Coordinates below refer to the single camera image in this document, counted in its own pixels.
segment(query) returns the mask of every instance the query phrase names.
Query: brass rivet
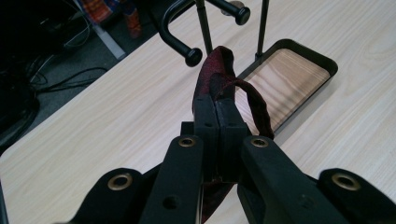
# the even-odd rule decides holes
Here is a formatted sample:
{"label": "brass rivet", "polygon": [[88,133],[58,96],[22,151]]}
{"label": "brass rivet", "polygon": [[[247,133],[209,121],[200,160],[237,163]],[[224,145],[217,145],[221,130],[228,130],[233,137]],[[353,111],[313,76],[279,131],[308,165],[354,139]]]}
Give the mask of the brass rivet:
{"label": "brass rivet", "polygon": [[268,142],[261,138],[253,138],[250,143],[255,147],[268,147]]}
{"label": "brass rivet", "polygon": [[358,190],[361,188],[361,185],[355,178],[341,173],[332,175],[332,182],[343,189]]}
{"label": "brass rivet", "polygon": [[178,144],[181,147],[192,147],[195,145],[195,140],[190,137],[185,137],[185,138],[181,138],[180,140],[178,140]]}
{"label": "brass rivet", "polygon": [[123,190],[131,186],[132,176],[128,173],[115,175],[108,182],[107,186],[112,190]]}

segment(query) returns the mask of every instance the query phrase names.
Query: red object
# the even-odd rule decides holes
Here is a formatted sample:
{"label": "red object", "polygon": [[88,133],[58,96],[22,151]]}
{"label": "red object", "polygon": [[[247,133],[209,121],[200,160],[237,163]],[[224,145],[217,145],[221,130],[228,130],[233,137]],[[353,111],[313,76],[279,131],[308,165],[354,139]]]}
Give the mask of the red object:
{"label": "red object", "polygon": [[[274,138],[267,104],[259,92],[248,82],[237,78],[233,71],[233,52],[225,47],[215,48],[206,58],[198,76],[194,98],[210,94],[213,101],[221,98],[234,100],[235,86],[247,93],[247,101],[260,135]],[[227,196],[233,184],[212,182],[204,184],[202,222],[206,222]]]}
{"label": "red object", "polygon": [[139,14],[132,0],[78,0],[87,17],[95,24],[108,18],[116,9],[120,7],[132,38],[141,35],[142,29],[139,21]]}

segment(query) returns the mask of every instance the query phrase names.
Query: black hook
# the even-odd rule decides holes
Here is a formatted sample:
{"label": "black hook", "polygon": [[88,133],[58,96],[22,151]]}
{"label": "black hook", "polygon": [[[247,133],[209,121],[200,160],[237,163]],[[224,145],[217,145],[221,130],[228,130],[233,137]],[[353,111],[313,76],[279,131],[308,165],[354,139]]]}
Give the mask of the black hook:
{"label": "black hook", "polygon": [[[215,7],[218,7],[226,12],[228,12],[230,15],[235,17],[235,22],[238,25],[243,25],[248,21],[248,18],[250,17],[250,10],[247,7],[241,7],[238,8],[224,0],[207,0],[210,2],[212,5]],[[168,29],[169,23],[172,21],[172,19],[179,15],[179,13],[183,9],[187,9],[191,5],[194,4],[194,0],[178,0],[176,1],[172,6],[170,6],[165,14],[163,15],[163,19],[160,24],[160,36],[163,39],[163,41],[169,45],[172,49],[177,51],[179,54],[181,54],[185,58],[185,62],[189,67],[194,67],[197,65],[202,57],[203,53],[200,49],[194,48],[191,49],[189,46],[181,42],[179,39],[174,37]]]}

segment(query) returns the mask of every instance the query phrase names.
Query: clamp jaw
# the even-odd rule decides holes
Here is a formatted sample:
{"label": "clamp jaw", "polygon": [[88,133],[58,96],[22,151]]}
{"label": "clamp jaw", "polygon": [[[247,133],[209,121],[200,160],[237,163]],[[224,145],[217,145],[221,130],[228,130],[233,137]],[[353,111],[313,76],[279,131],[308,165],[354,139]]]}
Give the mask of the clamp jaw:
{"label": "clamp jaw", "polygon": [[396,223],[396,204],[366,180],[342,169],[305,175],[273,140],[250,134],[233,100],[209,95],[194,100],[194,122],[182,123],[162,164],[107,173],[69,223],[202,223],[205,194],[221,184],[237,184],[249,223]]}

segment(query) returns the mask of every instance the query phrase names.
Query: wooden table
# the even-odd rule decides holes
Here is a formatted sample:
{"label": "wooden table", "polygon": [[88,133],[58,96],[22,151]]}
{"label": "wooden table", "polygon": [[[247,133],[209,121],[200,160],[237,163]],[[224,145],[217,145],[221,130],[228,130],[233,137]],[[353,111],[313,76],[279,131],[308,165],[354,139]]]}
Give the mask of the wooden table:
{"label": "wooden table", "polygon": [[[244,3],[252,16],[242,27],[207,4],[213,45],[233,50],[236,74],[253,61],[258,35],[261,1]],[[395,21],[391,0],[272,1],[264,43],[268,49],[291,38],[339,66],[276,142],[303,172],[318,177],[324,169],[348,169],[393,201]],[[193,7],[171,32],[204,49],[198,26]],[[192,120],[200,67],[187,67],[156,35],[23,137],[0,159],[9,222],[66,222],[106,172],[128,167],[144,173],[160,163],[180,122]],[[208,222],[247,222],[234,192]]]}

